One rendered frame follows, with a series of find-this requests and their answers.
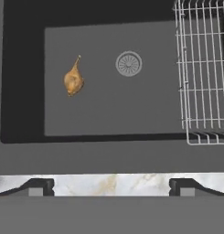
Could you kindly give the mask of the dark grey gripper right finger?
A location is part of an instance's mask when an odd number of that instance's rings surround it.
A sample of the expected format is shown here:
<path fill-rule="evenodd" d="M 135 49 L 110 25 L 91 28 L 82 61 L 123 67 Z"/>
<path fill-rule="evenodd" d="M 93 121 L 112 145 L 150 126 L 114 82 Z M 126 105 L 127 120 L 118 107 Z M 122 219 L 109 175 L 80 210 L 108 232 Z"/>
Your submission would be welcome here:
<path fill-rule="evenodd" d="M 224 197 L 223 192 L 204 187 L 193 178 L 171 178 L 169 187 L 171 197 Z"/>

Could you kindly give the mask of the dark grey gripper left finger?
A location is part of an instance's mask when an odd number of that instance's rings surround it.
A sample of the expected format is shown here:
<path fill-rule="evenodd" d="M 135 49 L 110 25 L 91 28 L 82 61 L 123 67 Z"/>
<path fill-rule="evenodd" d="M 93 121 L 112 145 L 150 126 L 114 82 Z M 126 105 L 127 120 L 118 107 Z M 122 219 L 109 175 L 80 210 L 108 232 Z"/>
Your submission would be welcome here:
<path fill-rule="evenodd" d="M 23 185 L 0 192 L 0 197 L 53 197 L 53 178 L 31 178 Z"/>

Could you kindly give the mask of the dark grey sink basin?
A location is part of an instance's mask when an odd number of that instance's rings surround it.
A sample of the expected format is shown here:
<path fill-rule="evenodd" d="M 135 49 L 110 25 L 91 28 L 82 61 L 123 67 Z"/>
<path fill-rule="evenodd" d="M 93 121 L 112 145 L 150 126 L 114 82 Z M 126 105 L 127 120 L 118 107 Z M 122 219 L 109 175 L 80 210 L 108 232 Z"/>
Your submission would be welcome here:
<path fill-rule="evenodd" d="M 1 141 L 187 142 L 174 2 L 4 0 Z"/>

